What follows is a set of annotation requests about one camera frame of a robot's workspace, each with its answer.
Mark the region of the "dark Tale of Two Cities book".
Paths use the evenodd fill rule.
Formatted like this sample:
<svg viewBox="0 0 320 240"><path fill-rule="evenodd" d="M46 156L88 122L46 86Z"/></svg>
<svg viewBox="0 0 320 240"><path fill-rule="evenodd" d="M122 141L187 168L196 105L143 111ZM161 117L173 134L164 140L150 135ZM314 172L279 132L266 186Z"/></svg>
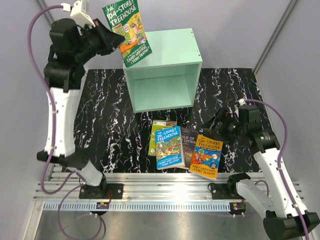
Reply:
<svg viewBox="0 0 320 240"><path fill-rule="evenodd" d="M198 132L190 128L181 127L181 139L184 156L184 169L189 169L192 161L193 152L196 145Z"/></svg>

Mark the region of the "green 104-Storey Treehouse book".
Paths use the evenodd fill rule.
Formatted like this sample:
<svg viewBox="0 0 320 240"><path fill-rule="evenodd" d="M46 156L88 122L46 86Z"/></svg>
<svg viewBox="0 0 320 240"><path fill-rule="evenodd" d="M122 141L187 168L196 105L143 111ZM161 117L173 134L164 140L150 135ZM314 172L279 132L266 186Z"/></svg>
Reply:
<svg viewBox="0 0 320 240"><path fill-rule="evenodd" d="M124 37L118 48L127 68L152 54L138 1L120 0L104 6L102 10L112 32Z"/></svg>

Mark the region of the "blue 26-Storey Treehouse book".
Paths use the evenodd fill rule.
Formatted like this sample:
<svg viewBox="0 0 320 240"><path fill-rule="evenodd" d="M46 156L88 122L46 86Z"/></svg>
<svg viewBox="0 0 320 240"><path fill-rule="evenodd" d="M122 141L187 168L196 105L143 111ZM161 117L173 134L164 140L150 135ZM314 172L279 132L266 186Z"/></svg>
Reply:
<svg viewBox="0 0 320 240"><path fill-rule="evenodd" d="M182 133L179 126L155 132L156 168L158 170L185 166Z"/></svg>

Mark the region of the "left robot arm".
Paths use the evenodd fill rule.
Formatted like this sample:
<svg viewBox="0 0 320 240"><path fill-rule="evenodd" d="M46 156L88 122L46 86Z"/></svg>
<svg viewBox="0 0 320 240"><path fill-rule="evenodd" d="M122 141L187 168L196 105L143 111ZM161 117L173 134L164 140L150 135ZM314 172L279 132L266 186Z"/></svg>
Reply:
<svg viewBox="0 0 320 240"><path fill-rule="evenodd" d="M81 189L101 199L108 192L106 178L92 163L88 151L75 145L74 122L86 80L85 64L96 55L113 53L125 38L97 18L92 25L62 18L52 23L49 36L52 44L43 70L49 90L48 139L36 158L74 170L84 181Z"/></svg>

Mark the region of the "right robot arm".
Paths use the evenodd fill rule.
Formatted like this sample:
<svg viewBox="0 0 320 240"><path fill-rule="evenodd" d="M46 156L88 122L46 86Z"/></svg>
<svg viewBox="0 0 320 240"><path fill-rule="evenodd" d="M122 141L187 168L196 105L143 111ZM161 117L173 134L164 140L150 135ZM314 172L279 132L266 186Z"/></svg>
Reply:
<svg viewBox="0 0 320 240"><path fill-rule="evenodd" d="M308 239L309 233L320 224L320 218L307 209L298 195L283 161L283 146L271 129L263 129L258 107L241 105L237 112L222 107L202 129L206 137L228 145L238 142L250 149L271 196L263 193L246 173L231 175L226 192L233 199L242 197L249 201L262 218L269 239Z"/></svg>

